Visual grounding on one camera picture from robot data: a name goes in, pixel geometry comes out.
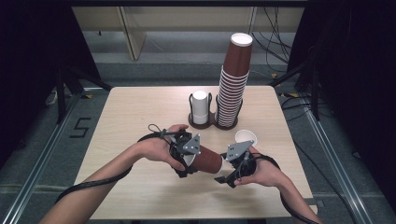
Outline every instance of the person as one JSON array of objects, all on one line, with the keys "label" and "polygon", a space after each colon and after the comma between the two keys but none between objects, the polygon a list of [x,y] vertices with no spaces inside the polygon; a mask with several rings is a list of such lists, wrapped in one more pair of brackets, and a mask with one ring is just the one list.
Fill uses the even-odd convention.
[{"label": "person", "polygon": [[[176,124],[171,126],[167,131],[178,132],[188,127],[186,124]],[[126,148],[119,156],[90,175],[83,182],[117,176],[131,168],[135,162],[142,158],[150,161],[166,162],[172,168],[184,171],[183,164],[173,159],[169,154],[170,141],[169,136],[164,136],[164,139],[153,137],[137,142]],[[254,147],[250,147],[249,150],[250,152],[258,153]],[[65,195],[51,207],[40,223],[86,223],[116,183],[117,181],[73,191]],[[277,187],[291,209],[304,217],[320,223],[316,214],[305,202],[291,180],[269,161],[257,160],[256,172],[251,176],[244,176],[240,180],[235,180],[234,183],[236,186],[257,183],[265,187]]]}]

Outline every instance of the table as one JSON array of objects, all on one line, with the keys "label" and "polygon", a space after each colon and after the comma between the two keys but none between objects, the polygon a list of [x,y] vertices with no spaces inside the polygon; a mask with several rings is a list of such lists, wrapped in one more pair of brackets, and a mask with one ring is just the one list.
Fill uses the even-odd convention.
[{"label": "table", "polygon": [[[187,123],[189,96],[196,90],[219,92],[218,86],[117,87],[111,90],[94,131],[76,183],[102,167],[141,136],[150,133],[149,124],[161,129]],[[211,111],[216,111],[216,104]],[[303,197],[312,200],[303,167],[292,142],[276,93],[269,86],[247,86],[244,104],[235,128],[223,131],[188,129],[201,135],[201,145],[218,153],[234,143],[238,130],[258,136],[256,148],[276,159]],[[200,219],[287,217],[275,188],[247,185],[230,188],[215,175],[195,173],[179,178],[169,165],[140,160],[132,172],[108,194],[93,219]]]}]

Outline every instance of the gray floor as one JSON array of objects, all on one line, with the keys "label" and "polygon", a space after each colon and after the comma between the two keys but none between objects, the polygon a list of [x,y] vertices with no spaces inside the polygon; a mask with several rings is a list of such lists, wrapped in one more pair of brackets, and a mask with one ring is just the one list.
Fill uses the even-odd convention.
[{"label": "gray floor", "polygon": [[[87,32],[87,42],[103,81],[114,86],[157,86],[157,85],[218,85],[219,72],[228,46],[230,33],[149,33],[138,61],[132,61],[126,48],[123,34]],[[292,44],[293,34],[283,34],[282,40]],[[272,44],[271,49],[278,54],[282,51]],[[266,59],[266,53],[254,45],[251,73],[248,85],[266,85],[272,74],[283,75],[286,65],[273,56]],[[293,93],[297,77],[291,78],[276,92]],[[94,87],[83,82],[86,87]],[[106,102],[107,93],[96,91],[89,97],[77,101],[73,113],[64,126],[62,136],[49,157],[49,161],[35,185],[30,200],[19,217],[19,223],[37,223],[50,209],[63,189],[73,185],[78,168],[90,143],[95,125]],[[282,104],[288,97],[278,97]],[[336,116],[320,100],[320,125],[325,130],[339,157],[353,187],[359,193],[367,213],[373,223],[396,223],[396,216],[386,199],[370,176],[364,164],[352,156],[353,146],[349,143]],[[284,107],[299,105],[301,99],[292,99]],[[323,146],[314,132],[306,111],[307,107],[296,106],[284,110],[291,135],[313,162],[320,168],[330,183],[346,197]],[[75,130],[78,119],[81,125],[89,127],[85,137],[71,138],[82,134]],[[0,171],[0,218],[3,220],[8,208],[35,166],[41,151],[55,128],[57,107],[49,105],[44,109],[24,138],[26,147],[15,150],[6,166]],[[305,174],[318,203],[318,215],[325,223],[353,223],[346,206],[319,173],[313,163],[298,149]],[[118,220],[91,220],[90,223],[120,223]],[[268,223],[291,223],[290,218],[270,218]]]}]

